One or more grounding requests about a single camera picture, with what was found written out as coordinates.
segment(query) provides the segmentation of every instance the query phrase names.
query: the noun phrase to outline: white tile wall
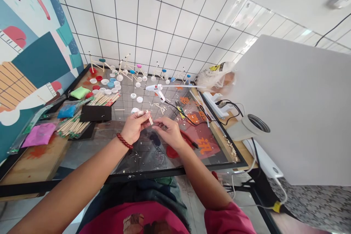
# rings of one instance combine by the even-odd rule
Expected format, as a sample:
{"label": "white tile wall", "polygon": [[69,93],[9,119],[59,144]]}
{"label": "white tile wall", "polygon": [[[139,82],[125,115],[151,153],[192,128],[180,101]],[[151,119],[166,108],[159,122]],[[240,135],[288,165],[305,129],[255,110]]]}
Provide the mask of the white tile wall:
{"label": "white tile wall", "polygon": [[[313,46],[313,32],[253,0],[60,0],[82,54],[112,65],[129,61],[170,77],[224,61],[237,62],[262,35]],[[351,54],[351,31],[340,27],[318,47]]]}

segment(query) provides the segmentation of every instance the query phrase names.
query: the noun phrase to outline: glass tabletop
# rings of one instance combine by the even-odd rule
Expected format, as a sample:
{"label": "glass tabletop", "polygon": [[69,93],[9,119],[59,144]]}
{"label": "glass tabletop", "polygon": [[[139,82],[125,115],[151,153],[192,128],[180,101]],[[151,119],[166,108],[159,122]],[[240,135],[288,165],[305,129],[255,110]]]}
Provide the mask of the glass tabletop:
{"label": "glass tabletop", "polygon": [[[110,70],[105,71],[103,77],[109,79],[110,73]],[[146,86],[155,84],[166,85],[164,79],[156,77],[156,81],[153,82],[149,76],[146,82],[141,82],[140,88],[136,88],[135,80],[131,81],[124,77],[121,81],[122,89],[119,91],[121,96],[111,107],[112,120],[97,123],[90,139],[68,141],[69,148],[60,166],[76,169],[92,157],[116,137],[116,133],[122,131],[125,120],[134,107],[144,111],[149,110],[152,119],[166,116],[178,122],[180,129],[189,136],[190,141],[198,144],[198,149],[193,146],[189,147],[193,148],[205,165],[233,163],[234,159],[228,153],[227,148],[223,147],[223,143],[218,143],[207,123],[199,126],[192,125],[178,110],[166,103],[161,103],[160,98],[154,92],[144,90]],[[183,82],[176,80],[170,85],[183,85]],[[143,102],[138,103],[136,99],[132,99],[131,93],[142,97]],[[180,105],[193,123],[198,124],[206,121],[205,114],[199,108],[190,88],[164,87],[162,93],[170,104]],[[124,156],[112,174],[131,174],[178,167],[182,167],[182,164],[177,153],[153,129],[147,128],[141,132],[139,140],[134,143],[134,149]]]}

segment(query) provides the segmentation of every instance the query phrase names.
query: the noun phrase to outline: person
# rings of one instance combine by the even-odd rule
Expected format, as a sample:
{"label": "person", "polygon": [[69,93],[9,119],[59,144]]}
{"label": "person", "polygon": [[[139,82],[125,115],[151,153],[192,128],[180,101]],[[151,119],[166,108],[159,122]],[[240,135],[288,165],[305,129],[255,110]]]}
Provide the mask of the person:
{"label": "person", "polygon": [[[150,113],[129,116],[120,135],[132,145],[140,132],[151,126],[149,117]],[[183,140],[178,123],[162,117],[154,120],[152,129],[177,151],[206,209],[207,232],[255,233],[250,219]],[[170,191],[172,179],[102,187],[128,150],[118,137],[114,138],[65,177],[9,233],[62,233],[98,191],[83,217],[79,233],[189,233],[186,207]]]}

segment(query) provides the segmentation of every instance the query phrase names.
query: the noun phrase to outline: colorful mural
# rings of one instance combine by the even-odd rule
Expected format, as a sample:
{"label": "colorful mural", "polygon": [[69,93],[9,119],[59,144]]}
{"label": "colorful mural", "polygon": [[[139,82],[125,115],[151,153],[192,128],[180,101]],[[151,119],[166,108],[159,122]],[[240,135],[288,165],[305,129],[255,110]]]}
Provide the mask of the colorful mural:
{"label": "colorful mural", "polygon": [[0,162],[83,63],[59,0],[0,0]]}

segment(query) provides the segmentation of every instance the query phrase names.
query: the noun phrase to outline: glass table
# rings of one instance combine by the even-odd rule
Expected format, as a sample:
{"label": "glass table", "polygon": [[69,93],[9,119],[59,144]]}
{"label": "glass table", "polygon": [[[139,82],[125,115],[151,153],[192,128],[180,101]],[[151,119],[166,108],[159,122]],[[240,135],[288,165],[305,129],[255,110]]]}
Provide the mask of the glass table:
{"label": "glass table", "polygon": [[[105,70],[103,78],[109,79],[110,73],[110,70]],[[122,131],[124,123],[134,107],[143,111],[150,111],[153,119],[164,116],[178,122],[180,129],[198,144],[198,149],[192,148],[209,169],[245,166],[242,165],[243,162],[238,156],[232,155],[230,146],[222,142],[226,141],[226,138],[222,132],[218,132],[219,126],[213,122],[208,127],[205,114],[194,98],[194,92],[197,93],[196,90],[191,91],[191,88],[188,87],[177,87],[184,85],[184,83],[176,80],[170,83],[175,87],[163,87],[162,93],[170,104],[173,106],[176,106],[176,103],[180,105],[193,123],[201,123],[199,126],[191,124],[174,107],[161,103],[160,98],[154,92],[144,89],[149,85],[166,85],[164,79],[157,76],[156,81],[153,82],[149,76],[146,82],[141,82],[140,88],[135,87],[135,82],[134,79],[129,80],[124,77],[121,81],[122,89],[119,91],[121,96],[111,107],[112,120],[96,124],[92,138],[67,142],[69,147],[60,164],[56,179],[62,178],[67,171],[76,169],[108,144],[116,136],[116,133]],[[137,97],[142,97],[143,102],[138,103],[136,99],[132,99],[131,93],[135,93]],[[113,170],[108,181],[126,181],[180,174],[185,174],[185,171],[177,153],[153,129],[147,128],[141,132],[139,140],[134,144],[133,151],[129,151]]]}

